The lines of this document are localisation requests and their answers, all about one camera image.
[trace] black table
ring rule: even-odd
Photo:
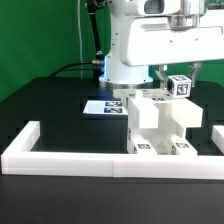
[[[224,89],[198,82],[191,100],[203,107],[202,129],[189,129],[199,154],[224,124]],[[127,153],[127,117],[84,115],[88,99],[111,100],[92,79],[38,78],[0,103],[0,152],[30,120],[41,122],[33,150]],[[0,176],[0,223],[224,223],[224,181]]]

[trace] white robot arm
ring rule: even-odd
[[[208,10],[206,0],[106,0],[111,14],[111,51],[103,84],[150,82],[148,65],[193,63],[224,58],[224,10]]]

